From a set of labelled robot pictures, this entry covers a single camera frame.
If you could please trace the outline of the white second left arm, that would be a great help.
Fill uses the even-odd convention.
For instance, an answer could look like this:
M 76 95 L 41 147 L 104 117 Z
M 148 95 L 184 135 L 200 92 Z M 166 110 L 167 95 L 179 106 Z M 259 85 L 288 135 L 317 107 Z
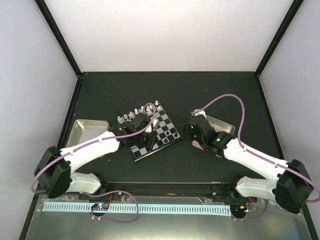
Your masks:
M 67 192 L 95 193 L 101 186 L 101 180 L 93 173 L 79 173 L 77 170 L 85 164 L 119 149 L 131 148 L 138 144 L 141 137 L 151 134 L 151 128 L 147 131 L 137 131 L 130 134 L 120 134 L 117 130 L 123 130 L 123 127 L 116 127 L 113 131 L 104 133 L 87 140 L 83 143 L 71 147 L 65 147 L 60 150 L 64 160 L 69 162 L 71 184 Z

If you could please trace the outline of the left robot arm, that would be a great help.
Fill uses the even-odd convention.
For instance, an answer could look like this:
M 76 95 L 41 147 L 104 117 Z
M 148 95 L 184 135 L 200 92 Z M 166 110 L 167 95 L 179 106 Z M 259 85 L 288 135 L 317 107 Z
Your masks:
M 94 173 L 79 173 L 77 170 L 101 156 L 146 142 L 158 124 L 156 117 L 139 113 L 132 120 L 113 125 L 83 143 L 62 149 L 51 146 L 45 150 L 34 171 L 35 181 L 50 199 L 79 192 L 101 200 L 108 192 L 101 178 Z

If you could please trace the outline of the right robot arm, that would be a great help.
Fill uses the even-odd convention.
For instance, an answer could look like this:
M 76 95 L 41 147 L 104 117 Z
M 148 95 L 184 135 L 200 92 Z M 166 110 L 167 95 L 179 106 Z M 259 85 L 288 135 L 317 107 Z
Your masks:
M 262 198 L 298 214 L 314 190 L 301 161 L 287 162 L 256 151 L 232 134 L 216 131 L 203 115 L 191 117 L 182 128 L 182 136 L 197 142 L 204 151 L 243 165 L 262 176 L 261 179 L 244 176 L 228 187 L 228 198 L 234 202 L 243 197 Z

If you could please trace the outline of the white second right arm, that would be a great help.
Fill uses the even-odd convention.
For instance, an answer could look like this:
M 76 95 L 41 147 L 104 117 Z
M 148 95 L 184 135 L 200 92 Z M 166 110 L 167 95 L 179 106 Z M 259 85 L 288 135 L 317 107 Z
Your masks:
M 245 166 L 263 177 L 241 177 L 235 185 L 241 196 L 276 200 L 273 189 L 277 187 L 280 172 L 275 163 L 265 161 L 266 154 L 263 153 L 261 158 L 251 154 L 253 148 L 232 134 L 215 131 L 203 115 L 192 116 L 183 125 L 182 136 L 185 140 L 197 143 L 203 151 Z

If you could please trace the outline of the black chess pawn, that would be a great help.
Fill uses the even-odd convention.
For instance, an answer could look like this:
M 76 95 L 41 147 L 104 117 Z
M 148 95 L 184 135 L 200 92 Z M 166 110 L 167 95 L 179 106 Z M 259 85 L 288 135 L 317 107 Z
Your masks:
M 159 135 L 162 139 L 164 139 L 166 137 L 166 134 L 163 132 Z
M 167 138 L 169 141 L 172 141 L 174 139 L 174 137 L 172 135 L 169 135 Z

